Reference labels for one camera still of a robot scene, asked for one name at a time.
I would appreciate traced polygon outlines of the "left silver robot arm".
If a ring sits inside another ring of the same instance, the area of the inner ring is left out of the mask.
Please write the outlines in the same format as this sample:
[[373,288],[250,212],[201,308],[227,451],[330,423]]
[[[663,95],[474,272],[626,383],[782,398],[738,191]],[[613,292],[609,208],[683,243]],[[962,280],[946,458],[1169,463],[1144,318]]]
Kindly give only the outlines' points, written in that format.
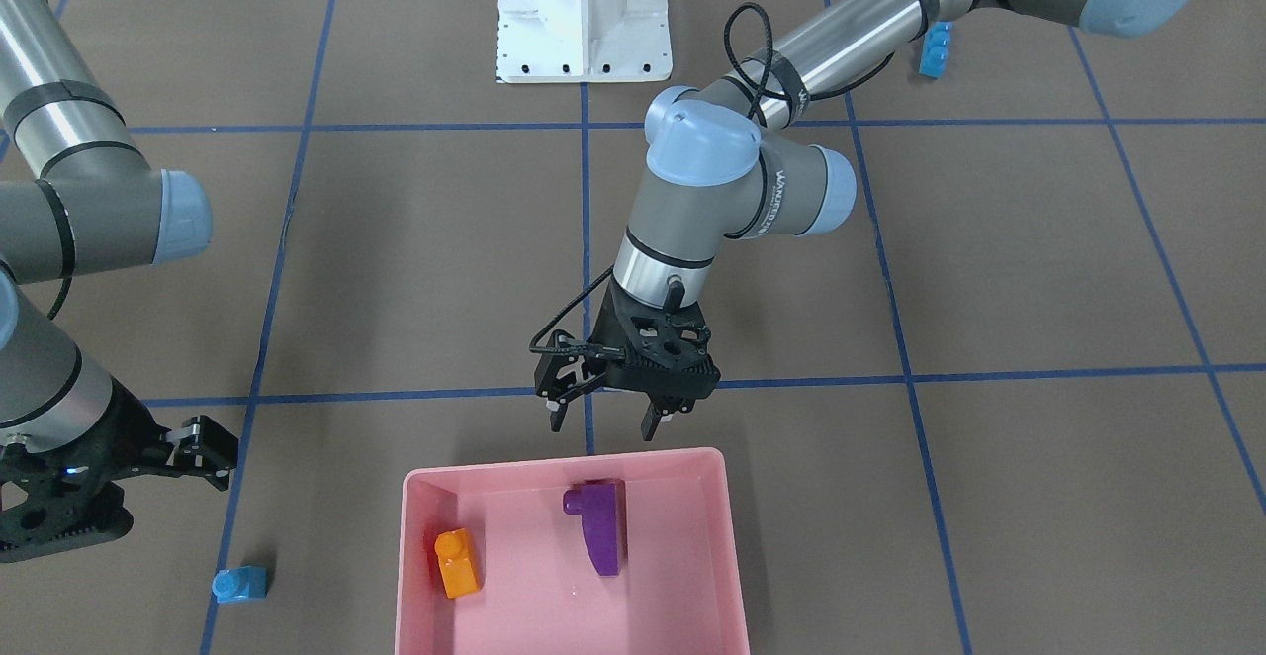
[[699,305],[725,239],[836,231],[858,199],[849,160],[780,134],[814,104],[874,79],[901,47],[976,9],[1096,35],[1150,34],[1190,0],[841,0],[741,58],[706,87],[675,86],[649,104],[646,169],[595,326],[573,336],[551,321],[529,343],[534,391],[562,428],[568,407],[600,389],[648,398],[641,424],[687,413],[720,380]]

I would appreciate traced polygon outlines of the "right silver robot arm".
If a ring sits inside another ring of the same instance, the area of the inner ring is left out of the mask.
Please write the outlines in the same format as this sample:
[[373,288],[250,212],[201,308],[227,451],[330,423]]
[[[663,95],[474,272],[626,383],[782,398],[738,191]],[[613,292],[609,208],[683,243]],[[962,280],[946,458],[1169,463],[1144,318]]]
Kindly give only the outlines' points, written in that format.
[[177,428],[100,366],[23,286],[203,253],[213,214],[196,177],[154,169],[49,0],[1,0],[3,128],[33,172],[1,207],[5,564],[130,532],[122,480],[192,476],[227,490],[239,440],[208,416]]

